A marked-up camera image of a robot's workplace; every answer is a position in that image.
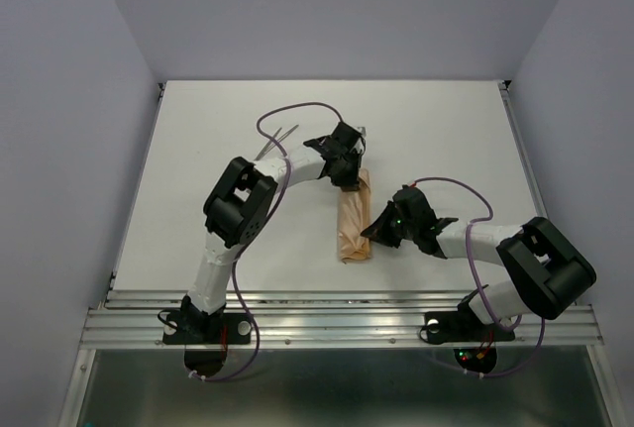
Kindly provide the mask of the orange cloth napkin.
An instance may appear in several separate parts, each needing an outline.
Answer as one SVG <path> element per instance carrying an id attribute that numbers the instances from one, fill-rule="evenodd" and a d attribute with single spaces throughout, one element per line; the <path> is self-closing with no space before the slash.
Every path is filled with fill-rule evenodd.
<path id="1" fill-rule="evenodd" d="M 359 189 L 339 193 L 337 255 L 341 263 L 359 263 L 371 257 L 370 240 L 362 236 L 362 231 L 370 224 L 370 172 L 366 168 L 361 168 Z"/>

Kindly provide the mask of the silver metal spoon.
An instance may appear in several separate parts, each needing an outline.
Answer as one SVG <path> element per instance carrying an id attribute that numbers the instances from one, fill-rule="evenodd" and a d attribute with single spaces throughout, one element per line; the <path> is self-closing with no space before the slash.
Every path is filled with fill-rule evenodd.
<path id="1" fill-rule="evenodd" d="M 292 126 L 292 127 L 290 127 L 288 130 L 286 130 L 283 134 L 280 132 L 280 133 L 279 133 L 279 135 L 278 135 L 278 137 L 277 137 L 277 140 L 274 142 L 274 147 L 275 147 L 275 144 L 281 144 L 281 143 L 282 143 L 282 142 L 283 142 L 286 138 L 288 138 L 288 137 L 289 137 L 289 136 L 290 136 L 293 132 L 295 132 L 297 129 L 298 129 L 298 125 L 293 125 L 293 126 Z M 255 157 L 255 160 L 261 160 L 261 159 L 263 159 L 263 157 L 262 157 L 262 152 L 263 152 L 263 148 L 259 151 L 259 153 L 258 153 L 258 154 L 257 154 L 257 156 Z"/>

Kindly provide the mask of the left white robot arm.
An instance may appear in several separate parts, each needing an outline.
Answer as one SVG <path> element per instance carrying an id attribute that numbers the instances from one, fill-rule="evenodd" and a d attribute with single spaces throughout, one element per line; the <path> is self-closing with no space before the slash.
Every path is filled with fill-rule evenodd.
<path id="1" fill-rule="evenodd" d="M 185 327 L 197 341 L 219 334 L 217 313 L 226 305 L 232 267 L 264 228 L 273 199 L 296 184 L 321 178 L 344 191 L 358 190 L 365 136 L 363 127 L 340 122 L 331 134 L 308 140 L 286 156 L 229 162 L 203 204 L 205 252 L 183 300 L 194 309 Z"/>

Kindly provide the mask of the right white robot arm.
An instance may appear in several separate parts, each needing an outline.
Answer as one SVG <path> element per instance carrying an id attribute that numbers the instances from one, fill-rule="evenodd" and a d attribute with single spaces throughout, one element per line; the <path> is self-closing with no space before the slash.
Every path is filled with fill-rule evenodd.
<path id="1" fill-rule="evenodd" d="M 596 283 L 593 266 L 549 219 L 511 226 L 491 225 L 491 219 L 439 217 L 412 184 L 392 196 L 362 236 L 391 248 L 409 241 L 427 256 L 467 260 L 475 290 L 452 318 L 468 338 L 491 325 L 509 331 L 502 322 L 526 314 L 554 320 Z"/>

